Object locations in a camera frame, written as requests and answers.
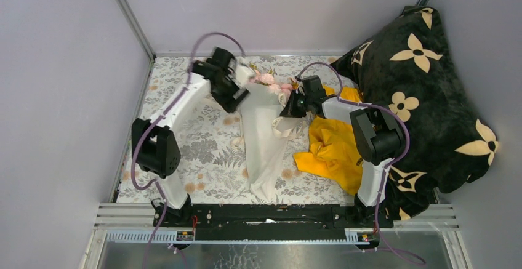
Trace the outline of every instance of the glass panel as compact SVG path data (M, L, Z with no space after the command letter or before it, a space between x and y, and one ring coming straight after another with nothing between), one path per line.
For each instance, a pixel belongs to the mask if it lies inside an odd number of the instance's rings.
M390 245L406 249L423 257L424 268L451 268L443 238L431 232L385 232ZM100 268L139 269L145 243L105 244ZM190 269L207 268L418 268L392 253L346 253L358 250L352 245L320 244L192 244L183 250ZM167 244L152 244L148 269L186 268L178 252L167 249Z

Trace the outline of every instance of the white cloth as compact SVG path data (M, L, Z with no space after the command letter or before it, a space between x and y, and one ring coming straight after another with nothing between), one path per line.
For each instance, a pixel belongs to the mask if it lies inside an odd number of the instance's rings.
M250 189L260 199L271 201L283 168L286 144L297 136L293 131L300 119L283 118L275 122L283 109L278 96L261 84L249 83L246 88L250 95L240 109ZM277 132L285 134L277 137Z

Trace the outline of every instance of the floral tablecloth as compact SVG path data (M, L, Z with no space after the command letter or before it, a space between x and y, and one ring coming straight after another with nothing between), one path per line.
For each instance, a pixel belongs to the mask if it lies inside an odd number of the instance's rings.
M275 69L275 78L289 82L305 65L312 62L333 62L334 57L246 57L242 61L257 65L261 73ZM141 118L148 118L185 81L187 57L157 58L145 96ZM306 75L317 74L323 84L339 88L336 76L324 66L312 66ZM353 83L343 78L345 86ZM185 191L194 203L267 203L250 192L245 163L244 146L233 147L232 140L239 137L241 117L238 113L227 114L210 97L195 108L183 129L175 133L182 161L176 170L180 174ZM288 143L281 174L277 178L276 199L272 203L352 203L353 197L332 180L297 170L292 154L308 151L308 135ZM146 172L137 170L137 180L144 185L149 178ZM138 191L131 182L131 156L123 165L119 186L119 203L147 203L159 197L152 186Z

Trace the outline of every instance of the red wire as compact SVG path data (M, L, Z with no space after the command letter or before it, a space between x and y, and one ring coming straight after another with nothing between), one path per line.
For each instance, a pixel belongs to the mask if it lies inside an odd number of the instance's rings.
M197 215L193 215L192 216L192 237L194 237L194 229L196 229L196 225L198 224L198 216Z

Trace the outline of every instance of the pink flower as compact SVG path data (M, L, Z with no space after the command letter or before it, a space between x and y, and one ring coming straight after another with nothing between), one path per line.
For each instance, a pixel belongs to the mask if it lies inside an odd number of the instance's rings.
M274 79L274 76L272 76L272 75L270 75L268 73L263 73L263 74L259 75L259 81L261 81L262 83L265 83L265 84L274 84L274 83L276 83L276 81Z
M280 88L279 85L277 85L277 84L270 84L270 85L268 86L268 90L269 90L270 92L273 92L274 94L278 94L278 93L281 92L281 88Z
M259 75L256 75L255 77L252 77L251 79L249 79L250 82L256 82L259 80Z
M290 98L290 91L289 89L283 89L283 86L281 86L281 92L284 93L284 96L286 97L286 100Z
M292 87L292 84L284 83L284 84L281 85L281 89L292 90L293 87Z

